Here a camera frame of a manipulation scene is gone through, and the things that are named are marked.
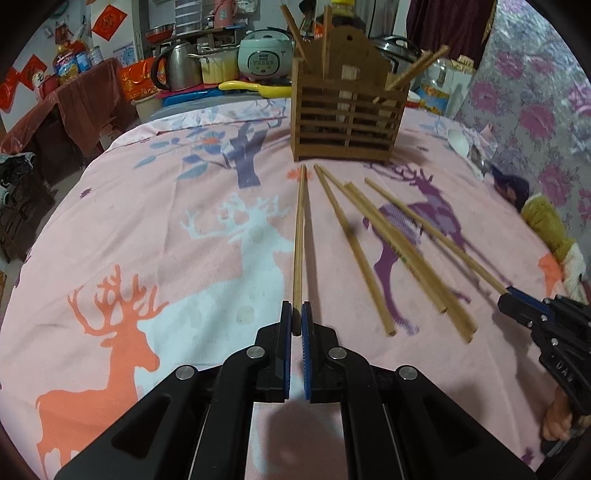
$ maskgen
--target metal screw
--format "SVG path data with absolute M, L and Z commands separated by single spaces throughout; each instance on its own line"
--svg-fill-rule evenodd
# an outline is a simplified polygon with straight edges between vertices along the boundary
M 246 351 L 249 358 L 260 358 L 265 355 L 265 349 L 261 346 L 254 345 Z
M 189 365 L 183 365 L 178 367 L 174 374 L 179 380 L 188 380 L 195 374 L 195 369 Z
M 402 367 L 398 373 L 405 380 L 414 380 L 418 375 L 417 369 L 414 367 L 409 367 L 408 365 L 406 367 Z
M 333 360 L 342 360 L 347 356 L 347 350 L 340 346 L 334 346 L 329 350 L 329 357 Z

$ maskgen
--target purple deer print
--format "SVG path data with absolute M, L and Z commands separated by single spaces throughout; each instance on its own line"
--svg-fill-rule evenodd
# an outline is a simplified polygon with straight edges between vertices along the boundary
M 470 247 L 499 274 L 504 282 L 511 283 L 509 280 L 503 277 L 503 275 L 496 270 L 494 265 L 491 265 L 491 263 L 486 260 L 486 258 L 474 247 L 474 245 L 472 245 L 462 235 L 462 227 L 460 222 L 457 220 L 452 206 L 441 196 L 441 191 L 432 184 L 432 175 L 427 178 L 423 172 L 423 169 L 419 170 L 417 173 L 416 170 L 411 170 L 409 166 L 376 168 L 374 165 L 370 165 L 369 168 L 375 170 L 381 176 L 385 176 L 393 180 L 404 181 L 409 185 L 418 187 L 421 193 L 427 198 L 427 201 L 422 203 L 413 203 L 408 205 L 408 207 L 418 213 L 424 219 L 427 219 L 440 232 L 449 236 L 462 250 L 465 250 L 466 247 Z M 386 217 L 388 222 L 397 227 L 413 245 L 419 245 L 420 237 L 423 231 L 422 229 L 419 229 L 413 220 L 410 219 L 404 212 L 399 210 L 399 208 L 397 208 L 395 205 L 392 205 L 391 203 L 383 205 L 381 208 L 379 208 L 379 211 Z M 369 228 L 369 221 L 367 218 L 363 219 L 363 224 L 365 225 L 365 228 Z M 394 304 L 394 299 L 392 296 L 390 273 L 392 271 L 392 267 L 398 261 L 398 255 L 379 236 L 373 227 L 372 231 L 382 242 L 382 255 L 374 265 L 374 270 L 378 276 L 378 279 L 380 280 L 380 283 L 382 284 L 382 288 L 384 289 L 384 296 L 388 310 L 397 324 L 402 326 L 409 335 L 415 335 L 418 332 L 418 327 L 412 325 L 400 314 L 396 305 Z M 453 290 L 452 292 L 458 298 L 470 303 L 470 299 L 462 293 Z

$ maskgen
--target cloth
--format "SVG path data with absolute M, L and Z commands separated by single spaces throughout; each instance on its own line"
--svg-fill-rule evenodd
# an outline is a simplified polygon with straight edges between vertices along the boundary
M 66 133 L 84 155 L 96 146 L 100 131 L 111 121 L 125 131 L 136 113 L 125 100 L 119 83 L 120 68 L 117 59 L 105 60 L 51 92 L 12 127 L 0 151 L 20 153 L 56 105 Z
M 591 260 L 591 84 L 558 32 L 525 0 L 499 0 L 456 120 L 498 140 L 492 162 L 557 208 Z
M 0 185 L 16 186 L 26 174 L 33 171 L 35 154 L 26 152 L 20 155 L 0 154 Z
M 178 365 L 220 365 L 275 323 L 291 297 L 298 169 L 290 101 L 233 103 L 141 125 L 84 172 L 21 270 L 0 331 L 0 420 L 35 472 L 53 478 Z M 359 267 L 308 161 L 303 298 L 317 322 L 371 364 L 416 366 L 517 456 L 537 467 L 556 383 L 529 333 L 370 177 L 428 218 L 505 285 L 536 298 L 544 243 L 451 150 L 462 126 L 407 109 L 384 168 L 317 160 L 401 224 L 478 325 L 465 344 L 372 225 L 335 195 L 373 266 L 398 333 L 385 334 Z M 564 293 L 560 279 L 550 293 Z M 293 339 L 290 400 L 256 404 L 248 480 L 343 479 L 338 405 L 304 400 Z
M 532 195 L 521 210 L 525 223 L 548 246 L 558 263 L 562 263 L 575 243 L 569 238 L 554 205 L 542 194 Z
M 478 68 L 493 5 L 494 0 L 412 0 L 407 38 L 423 50 L 436 51 L 448 45 L 450 59 L 465 55 Z

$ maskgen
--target blue gripper pad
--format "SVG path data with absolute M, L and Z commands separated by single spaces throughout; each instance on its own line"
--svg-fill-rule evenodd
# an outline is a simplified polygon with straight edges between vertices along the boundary
M 301 306 L 301 350 L 304 357 L 304 393 L 306 400 L 312 398 L 312 365 L 310 361 L 310 326 L 306 304 Z
M 290 397 L 290 384 L 291 384 L 291 316 L 293 314 L 293 308 L 291 303 L 284 302 L 283 311 L 281 316 L 286 315 L 286 327 L 285 333 L 285 361 L 283 362 L 283 393 L 285 399 Z

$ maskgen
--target yellow handle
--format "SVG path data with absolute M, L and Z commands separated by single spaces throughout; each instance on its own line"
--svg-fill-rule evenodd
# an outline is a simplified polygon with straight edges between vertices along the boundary
M 260 83 L 241 82 L 240 80 L 231 80 L 230 82 L 220 83 L 220 90 L 248 90 L 258 92 L 263 98 L 289 98 L 291 97 L 291 86 L 270 86 Z

